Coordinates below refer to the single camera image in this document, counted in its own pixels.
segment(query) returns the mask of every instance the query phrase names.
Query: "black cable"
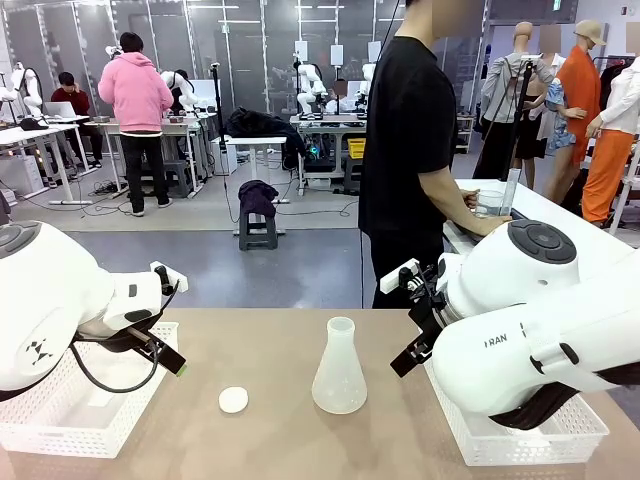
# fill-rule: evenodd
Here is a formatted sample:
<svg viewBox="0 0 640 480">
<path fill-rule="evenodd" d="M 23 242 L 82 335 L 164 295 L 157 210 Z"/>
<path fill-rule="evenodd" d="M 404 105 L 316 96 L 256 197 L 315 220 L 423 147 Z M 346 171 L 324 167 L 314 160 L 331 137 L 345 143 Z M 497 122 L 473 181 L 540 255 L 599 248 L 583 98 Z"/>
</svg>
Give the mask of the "black cable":
<svg viewBox="0 0 640 480">
<path fill-rule="evenodd" d="M 153 378 L 153 376 L 155 375 L 156 370 L 158 369 L 158 360 L 159 360 L 159 358 L 158 358 L 158 347 L 157 347 L 157 345 L 155 344 L 155 342 L 153 340 L 149 340 L 147 342 L 147 346 L 153 352 L 153 367 L 151 367 L 151 372 L 149 372 L 149 375 L 147 376 L 147 378 L 145 378 L 138 385 L 135 385 L 135 386 L 129 387 L 129 388 L 111 388 L 111 387 L 108 387 L 105 384 L 101 383 L 87 369 L 86 365 L 82 361 L 82 357 L 80 356 L 80 353 L 78 352 L 78 350 L 77 350 L 77 348 L 75 346 L 75 343 L 72 343 L 69 346 L 69 348 L 71 349 L 71 353 L 75 357 L 76 362 L 78 362 L 78 367 L 80 367 L 80 370 L 82 370 L 82 373 L 84 373 L 85 376 L 87 377 L 87 379 L 89 379 L 89 381 L 91 383 L 93 383 L 96 387 L 101 388 L 102 390 L 105 390 L 105 391 L 107 391 L 109 393 L 131 393 L 131 392 L 135 392 L 136 390 L 141 389 L 147 383 L 149 383 L 151 381 L 151 379 Z"/>
<path fill-rule="evenodd" d="M 396 2 L 396 8 L 393 9 L 393 15 L 391 16 L 391 21 L 389 22 L 389 28 L 387 28 L 387 34 L 384 36 L 384 42 L 382 42 L 382 46 L 380 47 L 380 52 L 378 52 L 378 60 L 380 61 L 380 57 L 382 56 L 382 50 L 384 50 L 384 46 L 387 44 L 387 38 L 389 37 L 389 33 L 391 32 L 391 27 L 393 26 L 393 22 L 396 19 L 396 12 L 398 11 L 398 6 L 400 5 L 400 0 Z"/>
<path fill-rule="evenodd" d="M 364 310 L 364 253 L 362 248 L 362 230 L 360 230 L 360 308 Z"/>
</svg>

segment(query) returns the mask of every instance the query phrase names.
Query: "beige tabletop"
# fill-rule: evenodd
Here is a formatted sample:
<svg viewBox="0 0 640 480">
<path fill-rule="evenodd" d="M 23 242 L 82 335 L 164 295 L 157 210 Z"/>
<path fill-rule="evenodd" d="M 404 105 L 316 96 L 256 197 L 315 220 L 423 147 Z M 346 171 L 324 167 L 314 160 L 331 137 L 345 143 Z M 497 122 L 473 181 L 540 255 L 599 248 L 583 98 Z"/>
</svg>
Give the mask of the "beige tabletop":
<svg viewBox="0 0 640 480">
<path fill-rule="evenodd" d="M 326 322 L 356 322 L 369 397 L 355 414 L 318 409 L 311 383 Z M 587 397 L 611 430 L 588 465 L 468 468 L 424 369 L 403 380 L 389 361 L 415 336 L 402 312 L 190 310 L 178 321 L 189 369 L 167 375 L 115 460 L 0 450 L 2 480 L 630 480 L 640 433 L 607 394 Z M 249 406 L 223 414 L 222 389 L 248 389 Z"/>
</svg>

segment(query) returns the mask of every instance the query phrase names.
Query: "pole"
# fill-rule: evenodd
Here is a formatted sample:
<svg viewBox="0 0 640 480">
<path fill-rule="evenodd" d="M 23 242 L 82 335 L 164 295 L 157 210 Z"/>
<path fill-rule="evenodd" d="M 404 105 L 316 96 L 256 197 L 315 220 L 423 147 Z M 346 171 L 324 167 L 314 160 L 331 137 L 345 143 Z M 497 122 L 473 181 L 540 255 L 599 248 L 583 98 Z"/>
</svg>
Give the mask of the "pole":
<svg viewBox="0 0 640 480">
<path fill-rule="evenodd" d="M 504 159 L 504 168 L 502 171 L 502 177 L 500 181 L 506 182 L 509 176 L 509 169 L 511 168 L 511 159 L 513 157 L 513 149 L 516 146 L 516 140 L 518 136 L 518 127 L 520 126 L 520 119 L 524 112 L 524 102 L 527 97 L 527 89 L 529 88 L 529 81 L 533 75 L 533 62 L 528 61 L 524 70 L 524 81 L 522 82 L 522 90 L 520 91 L 520 98 L 518 99 L 518 105 L 516 107 L 515 119 L 513 127 L 511 127 L 511 135 L 509 137 L 509 148 L 507 149 L 507 158 Z"/>
</svg>

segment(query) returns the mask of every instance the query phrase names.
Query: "desk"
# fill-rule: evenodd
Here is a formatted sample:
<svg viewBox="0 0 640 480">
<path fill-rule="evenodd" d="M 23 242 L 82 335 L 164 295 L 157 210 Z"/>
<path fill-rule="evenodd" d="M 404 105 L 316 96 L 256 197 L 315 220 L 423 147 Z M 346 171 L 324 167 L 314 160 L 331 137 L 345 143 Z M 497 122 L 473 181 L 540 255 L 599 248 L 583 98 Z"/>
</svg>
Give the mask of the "desk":
<svg viewBox="0 0 640 480">
<path fill-rule="evenodd" d="M 502 190 L 504 183 L 497 180 L 458 180 L 465 190 Z M 595 276 L 611 263 L 633 252 L 629 245 L 617 240 L 604 230 L 568 212 L 546 198 L 518 185 L 513 207 L 531 220 L 540 220 L 558 228 L 571 238 L 578 250 L 578 265 L 583 279 Z M 460 254 L 469 253 L 474 243 L 454 224 L 447 222 L 444 235 L 453 249 Z"/>
<path fill-rule="evenodd" d="M 199 124 L 200 118 L 196 117 L 184 117 L 184 121 L 182 123 L 171 123 L 168 118 L 162 119 L 162 134 L 167 136 L 178 136 L 178 137 L 186 137 L 187 141 L 187 156 L 189 158 L 189 167 L 191 170 L 191 181 L 193 182 L 193 191 L 189 194 L 189 198 L 195 197 L 200 190 L 202 190 L 202 184 L 198 181 L 198 177 L 196 176 L 195 171 L 195 162 L 193 159 L 193 150 L 191 149 L 191 142 L 189 141 L 189 136 L 191 132 L 200 130 L 201 126 Z M 126 190 L 122 190 L 120 188 L 120 179 L 118 177 L 118 169 L 116 168 L 115 157 L 113 155 L 113 149 L 111 147 L 111 141 L 109 140 L 110 135 L 120 135 L 120 123 L 114 118 L 110 120 L 109 123 L 96 123 L 96 122 L 88 122 L 85 125 L 101 128 L 104 132 L 105 139 L 107 140 L 107 148 L 109 149 L 109 155 L 111 156 L 112 166 L 113 166 L 113 175 L 115 177 L 116 186 L 118 189 L 118 193 L 116 195 L 121 195 Z M 122 152 L 122 147 L 120 146 L 119 141 L 116 141 L 116 148 L 118 149 L 118 156 L 120 157 L 120 161 L 124 160 L 124 154 Z"/>
<path fill-rule="evenodd" d="M 300 183 L 298 186 L 298 195 L 304 195 L 304 188 L 307 180 L 310 178 L 344 178 L 342 170 L 342 137 L 346 134 L 365 135 L 367 133 L 367 121 L 359 120 L 355 114 L 348 113 L 344 115 L 325 115 L 322 120 L 301 121 L 296 115 L 291 117 L 291 125 L 293 125 L 301 135 L 312 135 L 328 133 L 336 138 L 336 166 L 332 172 L 313 172 L 308 173 L 304 170 L 304 158 L 298 160 Z M 327 125 L 330 123 L 340 123 L 339 126 Z M 361 126 L 345 125 L 345 123 L 360 123 Z"/>
<path fill-rule="evenodd" d="M 326 322 L 356 323 L 369 396 L 358 412 L 330 415 L 311 384 Z M 415 336 L 404 312 L 169 309 L 188 368 L 167 375 L 115 460 L 4 454 L 3 480 L 631 480 L 640 432 L 606 393 L 584 398 L 611 433 L 585 465 L 469 468 L 422 368 L 404 379 L 389 362 Z M 247 335 L 257 342 L 247 348 Z M 249 405 L 218 408 L 240 385 Z"/>
<path fill-rule="evenodd" d="M 57 124 L 57 123 L 78 123 L 81 122 L 83 120 L 89 120 L 88 115 L 76 115 L 75 117 L 69 117 L 69 118 L 62 118 L 62 117 L 45 117 L 45 119 L 47 120 L 47 122 L 49 123 L 53 123 L 53 124 Z M 80 154 L 82 155 L 82 164 L 84 165 L 84 172 L 78 173 L 79 177 L 83 177 L 85 175 L 87 175 L 88 173 L 91 172 L 95 172 L 97 170 L 97 168 L 89 168 L 89 163 L 87 163 L 87 154 L 84 151 L 84 145 L 82 145 L 82 139 L 80 138 L 80 130 L 78 128 L 76 128 L 76 138 L 78 139 L 78 145 L 80 146 Z M 64 149 L 65 152 L 67 153 L 67 156 L 71 159 L 73 158 L 73 155 L 71 154 L 71 152 L 69 151 L 69 148 L 67 146 L 67 142 L 65 140 L 64 143 Z"/>
<path fill-rule="evenodd" d="M 258 179 L 258 160 L 257 160 L 257 147 L 262 146 L 262 155 L 265 167 L 267 168 L 267 183 L 271 183 L 271 173 L 269 171 L 269 153 L 267 147 L 269 145 L 280 145 L 282 147 L 287 143 L 287 137 L 227 137 L 225 135 L 226 143 L 228 145 L 246 145 L 249 147 L 249 161 L 251 162 L 251 179 Z M 213 140 L 216 145 L 220 144 L 220 137 Z"/>
<path fill-rule="evenodd" d="M 66 200 L 51 200 L 49 201 L 50 205 L 91 205 L 93 203 L 89 200 L 73 199 L 71 188 L 69 188 L 69 179 L 67 178 L 67 172 L 64 169 L 64 163 L 62 161 L 62 155 L 60 155 L 60 147 L 58 145 L 56 134 L 74 129 L 77 131 L 78 125 L 49 125 L 49 128 L 46 130 L 29 131 L 22 130 L 22 128 L 20 127 L 14 127 L 0 131 L 0 147 L 4 149 L 9 149 L 13 145 L 17 145 L 18 148 L 24 149 L 24 147 L 33 142 L 38 147 L 38 150 L 40 150 L 40 155 L 46 159 L 46 144 L 49 143 L 51 145 L 53 157 L 56 161 L 56 165 L 58 165 L 58 173 L 60 174 L 60 179 L 62 180 L 62 189 L 64 191 Z M 49 177 L 51 183 L 51 180 L 53 178 L 51 165 L 49 165 L 48 160 L 45 160 L 43 163 L 45 172 L 47 174 L 47 177 Z"/>
</svg>

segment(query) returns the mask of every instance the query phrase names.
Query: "person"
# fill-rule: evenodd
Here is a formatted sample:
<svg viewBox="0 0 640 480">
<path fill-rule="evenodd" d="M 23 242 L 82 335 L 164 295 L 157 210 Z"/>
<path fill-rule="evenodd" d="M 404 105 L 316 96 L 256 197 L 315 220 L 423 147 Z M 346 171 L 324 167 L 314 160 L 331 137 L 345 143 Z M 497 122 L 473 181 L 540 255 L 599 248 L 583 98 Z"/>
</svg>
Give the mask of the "person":
<svg viewBox="0 0 640 480">
<path fill-rule="evenodd" d="M 142 154 L 153 173 L 158 206 L 172 201 L 168 196 L 162 159 L 162 114 L 173 104 L 171 91 L 153 63 L 142 54 L 144 44 L 135 33 L 120 36 L 122 54 L 110 61 L 98 84 L 100 98 L 113 104 L 120 124 L 121 143 L 127 164 L 132 214 L 144 215 L 142 192 Z"/>
<path fill-rule="evenodd" d="M 62 72 L 58 75 L 58 81 L 60 82 L 60 88 L 53 92 L 51 95 L 51 101 L 70 102 L 76 115 L 88 116 L 90 108 L 89 97 L 85 92 L 80 90 L 80 87 L 73 78 L 73 75 L 69 72 Z M 84 125 L 88 121 L 89 119 L 85 119 L 78 122 L 80 124 L 78 132 L 81 136 L 89 137 L 89 141 L 91 142 L 93 161 L 89 162 L 89 165 L 95 168 L 100 168 L 102 167 L 102 134 L 96 127 Z M 78 137 L 75 132 L 67 132 L 66 136 L 73 153 L 76 154 L 76 157 L 82 159 L 80 145 L 78 144 Z"/>
<path fill-rule="evenodd" d="M 377 287 L 373 308 L 410 308 L 407 292 L 380 291 L 382 277 L 411 258 L 422 268 L 444 251 L 446 218 L 488 235 L 508 217 L 479 218 L 450 166 L 457 140 L 456 97 L 431 47 L 432 0 L 407 0 L 405 19 L 377 63 L 369 96 L 359 228 L 370 239 Z"/>
</svg>

